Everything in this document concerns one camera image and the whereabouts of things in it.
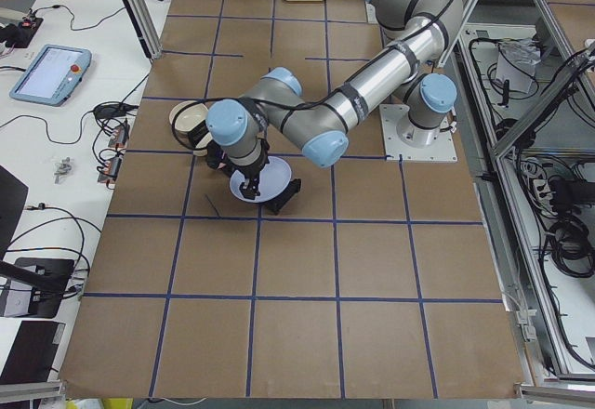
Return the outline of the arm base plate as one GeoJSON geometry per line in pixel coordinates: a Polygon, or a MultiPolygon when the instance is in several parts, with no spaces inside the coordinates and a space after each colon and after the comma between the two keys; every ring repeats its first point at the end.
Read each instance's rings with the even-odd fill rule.
{"type": "Polygon", "coordinates": [[[431,130],[415,127],[404,104],[381,104],[380,121],[386,158],[389,161],[456,163],[453,134],[447,119],[431,130]]]}
{"type": "Polygon", "coordinates": [[[369,24],[377,24],[376,10],[371,4],[365,4],[366,20],[369,24]]]}

